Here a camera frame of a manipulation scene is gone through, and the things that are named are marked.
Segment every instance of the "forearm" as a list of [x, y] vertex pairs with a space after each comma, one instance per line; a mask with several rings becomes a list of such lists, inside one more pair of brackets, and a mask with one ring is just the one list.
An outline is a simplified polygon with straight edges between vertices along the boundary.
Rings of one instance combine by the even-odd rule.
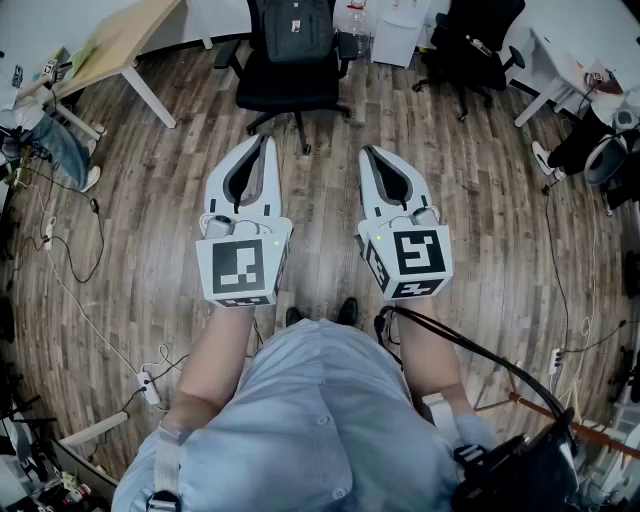
[[216, 307], [187, 358], [165, 422], [196, 430], [231, 400], [244, 367], [255, 308]]
[[[399, 301], [397, 305], [438, 319], [430, 298]], [[449, 401], [454, 414], [474, 414], [451, 342], [401, 315], [396, 318], [404, 374], [414, 406], [421, 410], [423, 396], [441, 393]]]
[[24, 87], [21, 87], [18, 91], [18, 95], [16, 96], [16, 102], [20, 101], [27, 96], [32, 96], [40, 87], [46, 84], [49, 81], [50, 77], [48, 75], [41, 75], [35, 82], [31, 82]]

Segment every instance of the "strap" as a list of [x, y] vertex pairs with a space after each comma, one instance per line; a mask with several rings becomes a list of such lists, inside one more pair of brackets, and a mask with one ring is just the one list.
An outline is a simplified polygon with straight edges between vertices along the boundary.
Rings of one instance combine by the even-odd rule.
[[180, 512], [178, 473], [180, 446], [191, 435], [188, 430], [166, 426], [158, 427], [160, 439], [156, 447], [154, 465], [154, 493], [147, 501], [147, 511]]
[[460, 434], [449, 402], [440, 393], [423, 396], [422, 403], [431, 411], [433, 424], [452, 448], [460, 445]]

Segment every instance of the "water bottle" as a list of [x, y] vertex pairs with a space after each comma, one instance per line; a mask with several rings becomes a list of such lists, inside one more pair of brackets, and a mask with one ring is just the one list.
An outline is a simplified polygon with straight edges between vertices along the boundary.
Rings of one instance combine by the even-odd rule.
[[364, 10], [366, 5], [367, 0], [351, 0], [339, 27], [341, 32], [346, 32], [356, 38], [358, 57], [365, 57], [369, 53], [371, 33], [367, 24], [367, 13]]

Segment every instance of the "power strip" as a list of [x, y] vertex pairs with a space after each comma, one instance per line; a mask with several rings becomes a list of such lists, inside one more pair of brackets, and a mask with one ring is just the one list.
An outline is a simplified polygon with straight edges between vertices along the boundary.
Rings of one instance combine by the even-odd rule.
[[147, 372], [140, 372], [136, 375], [138, 377], [138, 384], [143, 389], [144, 397], [147, 399], [150, 405], [157, 405], [160, 403], [160, 397], [156, 386], [151, 380], [151, 376]]
[[560, 360], [560, 358], [558, 357], [559, 353], [559, 348], [554, 348], [551, 350], [551, 357], [549, 357], [549, 375], [555, 375], [555, 373], [558, 371], [558, 362]]

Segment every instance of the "sneaker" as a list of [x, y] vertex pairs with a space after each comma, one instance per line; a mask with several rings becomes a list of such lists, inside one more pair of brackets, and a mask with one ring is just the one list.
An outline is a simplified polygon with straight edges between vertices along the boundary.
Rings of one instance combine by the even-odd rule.
[[93, 156], [93, 153], [95, 152], [97, 146], [98, 146], [98, 142], [95, 141], [94, 139], [91, 139], [87, 143], [87, 150], [89, 151], [89, 156]]
[[84, 193], [87, 190], [89, 190], [96, 183], [98, 183], [99, 179], [100, 179], [100, 167], [98, 167], [97, 165], [94, 165], [89, 171], [89, 176], [87, 176], [87, 184], [80, 192]]
[[287, 327], [291, 327], [293, 324], [297, 324], [303, 318], [304, 316], [302, 316], [302, 313], [300, 313], [300, 310], [298, 308], [289, 308], [287, 309], [284, 322]]
[[555, 171], [555, 168], [549, 167], [547, 164], [551, 152], [546, 151], [538, 141], [534, 141], [534, 143], [531, 144], [531, 149], [533, 149], [533, 154], [536, 157], [536, 162], [538, 162], [538, 165], [540, 166], [540, 170], [545, 176], [550, 176], [551, 173]]
[[355, 327], [358, 321], [358, 301], [353, 297], [349, 297], [344, 301], [338, 312], [337, 324], [349, 325]]

